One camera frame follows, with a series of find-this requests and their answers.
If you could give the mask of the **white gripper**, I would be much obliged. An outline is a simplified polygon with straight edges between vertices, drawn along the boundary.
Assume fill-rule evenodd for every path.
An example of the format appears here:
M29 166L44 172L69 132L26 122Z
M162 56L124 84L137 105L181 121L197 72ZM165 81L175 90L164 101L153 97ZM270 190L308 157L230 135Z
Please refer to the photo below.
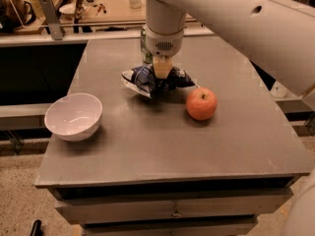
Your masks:
M146 30L146 45L154 55L153 66L158 79L166 79L172 69L172 57L176 55L182 46L184 31L164 35L153 32L149 27Z

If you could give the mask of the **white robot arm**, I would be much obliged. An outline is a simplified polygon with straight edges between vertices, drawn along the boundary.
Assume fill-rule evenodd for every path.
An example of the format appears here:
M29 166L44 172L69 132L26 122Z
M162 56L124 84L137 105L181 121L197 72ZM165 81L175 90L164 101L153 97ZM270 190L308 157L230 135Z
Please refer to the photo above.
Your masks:
M146 44L179 52L192 16L315 109L315 12L292 0L147 0Z

